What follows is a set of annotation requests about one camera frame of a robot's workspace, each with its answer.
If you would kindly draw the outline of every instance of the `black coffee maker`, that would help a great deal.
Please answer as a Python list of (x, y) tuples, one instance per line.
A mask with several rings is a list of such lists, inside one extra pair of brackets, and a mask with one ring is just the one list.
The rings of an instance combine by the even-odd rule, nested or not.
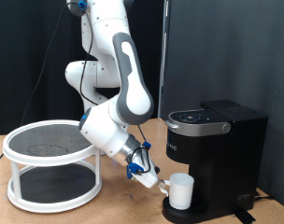
[(174, 223), (243, 216), (254, 204), (268, 117), (232, 101), (201, 107), (171, 113), (166, 121), (167, 156), (189, 164), (195, 181), (190, 208), (177, 210), (163, 200), (163, 215)]

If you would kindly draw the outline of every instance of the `white cup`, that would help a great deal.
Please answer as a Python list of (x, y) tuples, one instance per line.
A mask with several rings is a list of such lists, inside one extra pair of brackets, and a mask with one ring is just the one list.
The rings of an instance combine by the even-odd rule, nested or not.
[[(173, 174), (169, 180), (164, 180), (166, 185), (170, 186), (169, 190), (169, 203), (172, 207), (178, 210), (185, 210), (191, 206), (192, 189), (194, 179), (187, 174)], [(168, 197), (168, 191), (161, 189)]]

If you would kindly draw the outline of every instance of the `white plastic frame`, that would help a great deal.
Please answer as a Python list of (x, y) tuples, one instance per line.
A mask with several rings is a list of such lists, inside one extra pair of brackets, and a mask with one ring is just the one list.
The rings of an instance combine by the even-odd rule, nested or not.
[[(95, 186), (90, 191), (88, 191), (86, 194), (83, 194), (77, 197), (76, 199), (73, 199), (67, 202), (62, 202), (62, 203), (32, 203), (32, 202), (25, 201), (21, 197), (21, 192), (19, 192), (19, 190), (21, 190), (20, 185), (17, 190), (13, 190), (12, 186), (13, 185), (16, 186), (14, 183), (15, 181), (13, 180), (14, 179), (14, 176), (13, 176), (8, 183), (8, 191), (7, 191), (8, 198), (15, 206), (19, 207), (20, 209), (26, 210), (29, 212), (35, 212), (35, 213), (58, 213), (58, 212), (63, 212), (63, 211), (67, 211), (67, 210), (82, 206), (83, 204), (93, 199), (102, 188), (102, 179), (100, 176), (100, 173), (101, 173), (100, 151), (98, 150), (96, 153), (96, 169), (92, 164), (86, 161), (78, 161), (75, 163), (86, 166), (87, 168), (95, 172)], [(33, 166), (26, 166), (19, 171), (19, 177), (18, 177), (19, 184), (20, 184), (20, 175), (34, 168), (35, 167)]]
[(11, 161), (14, 161), (18, 164), (30, 165), (30, 166), (38, 166), (38, 167), (50, 167), (50, 166), (60, 166), (70, 164), (75, 161), (84, 160), (91, 155), (95, 155), (98, 148), (94, 147), (93, 145), (82, 149), (81, 151), (67, 154), (63, 156), (57, 157), (33, 157), (27, 156), (20, 153), (13, 151), (9, 147), (10, 140), (17, 134), (25, 132), (29, 129), (34, 129), (36, 127), (47, 126), (47, 125), (54, 125), (54, 124), (66, 124), (66, 125), (74, 125), (78, 127), (79, 122), (73, 120), (47, 120), (47, 121), (40, 121), (37, 123), (28, 124), (25, 126), (20, 127), (19, 129), (14, 130), (13, 132), (9, 133), (3, 142), (3, 153), (4, 155), (9, 158)]

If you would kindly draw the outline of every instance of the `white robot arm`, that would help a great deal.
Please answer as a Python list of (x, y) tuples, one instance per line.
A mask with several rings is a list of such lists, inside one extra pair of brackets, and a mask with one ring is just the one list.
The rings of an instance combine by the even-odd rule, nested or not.
[[(128, 165), (129, 178), (133, 176), (152, 188), (159, 179), (148, 153), (150, 145), (141, 146), (127, 133), (129, 125), (144, 123), (153, 113), (153, 100), (142, 77), (127, 21), (126, 6), (130, 7), (133, 0), (80, 3), (86, 15), (78, 11), (76, 4), (71, 4), (70, 10), (82, 16), (83, 48), (98, 60), (75, 62), (66, 68), (66, 79), (81, 94), (86, 111), (79, 124), (80, 132), (108, 157), (122, 166)], [(96, 91), (115, 87), (121, 87), (121, 91), (109, 100)]]

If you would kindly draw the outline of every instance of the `black curtain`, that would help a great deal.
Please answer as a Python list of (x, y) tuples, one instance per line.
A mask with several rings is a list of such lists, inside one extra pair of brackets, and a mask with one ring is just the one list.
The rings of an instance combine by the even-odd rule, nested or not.
[(163, 119), (211, 100), (268, 115), (259, 188), (284, 204), (284, 0), (170, 5)]
[[(0, 2), (1, 134), (20, 126), (23, 110), (37, 82), (45, 51), (64, 4), (65, 0)], [(135, 0), (129, 22), (146, 85), (157, 108), (163, 0)], [(80, 18), (72, 16), (66, 9), (24, 124), (46, 119), (80, 119), (82, 101), (76, 90), (67, 84), (64, 70), (70, 62), (85, 57), (81, 46)], [(118, 90), (100, 92), (111, 97)]]

